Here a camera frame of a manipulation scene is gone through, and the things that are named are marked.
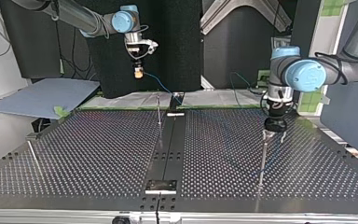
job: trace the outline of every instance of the end effector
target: end effector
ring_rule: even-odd
[[[358,82],[358,58],[351,53],[345,50],[338,55],[315,53],[316,57],[302,59],[299,47],[273,50],[265,129],[275,133],[286,131],[283,117],[293,106],[293,90],[309,92],[319,90],[322,85]]]
[[[101,17],[101,25],[105,34],[124,34],[124,45],[131,57],[132,67],[136,78],[144,76],[144,57],[153,52],[158,44],[149,39],[143,39],[147,25],[141,25],[138,7],[136,5],[123,6],[120,11]],[[85,37],[93,37],[82,32]]]

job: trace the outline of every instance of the gray panel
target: gray panel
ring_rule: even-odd
[[[156,111],[76,113],[0,161],[0,208],[139,210],[159,137]]]
[[[358,1],[350,3],[345,19],[339,48],[347,42],[358,21]],[[330,86],[327,97],[330,105],[324,105],[322,123],[342,139],[358,149],[358,83],[348,86]]]
[[[231,88],[229,74],[238,72],[249,83],[259,69],[269,70],[272,25],[256,9],[239,7],[204,37],[204,76],[217,89]],[[246,83],[234,76],[236,88]]]
[[[276,135],[269,145],[259,190],[264,118],[258,109],[186,113],[175,211],[358,214],[358,160],[296,116],[287,118],[284,143]]]

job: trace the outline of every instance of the metal rod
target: metal rod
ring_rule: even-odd
[[[265,140],[263,145],[263,156],[261,157],[260,177],[258,181],[258,187],[263,188],[264,168],[266,167],[267,148],[269,143]]]
[[[31,141],[27,141],[28,143],[28,147],[30,148],[31,150],[31,153],[32,153],[32,156],[34,157],[34,159],[36,160],[36,162],[38,161],[37,157],[36,157],[36,154],[34,154],[34,148],[32,147],[32,143]]]
[[[157,98],[156,98],[156,100],[157,100],[157,112],[158,112],[158,125],[159,126],[161,126],[161,114],[160,114],[160,109],[159,109],[159,95],[158,95],[158,93],[157,93]]]

